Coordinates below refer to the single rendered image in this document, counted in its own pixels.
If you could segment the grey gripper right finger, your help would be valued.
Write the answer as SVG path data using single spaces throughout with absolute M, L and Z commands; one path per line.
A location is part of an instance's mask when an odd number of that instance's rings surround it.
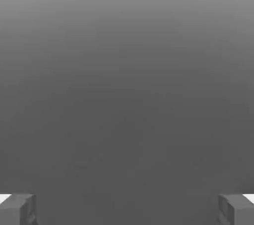
M 218 225 L 254 225 L 254 194 L 220 194 Z

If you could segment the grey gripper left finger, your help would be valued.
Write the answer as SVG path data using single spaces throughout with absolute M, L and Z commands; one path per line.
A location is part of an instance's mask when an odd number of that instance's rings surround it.
M 37 225 L 36 195 L 0 193 L 0 225 Z

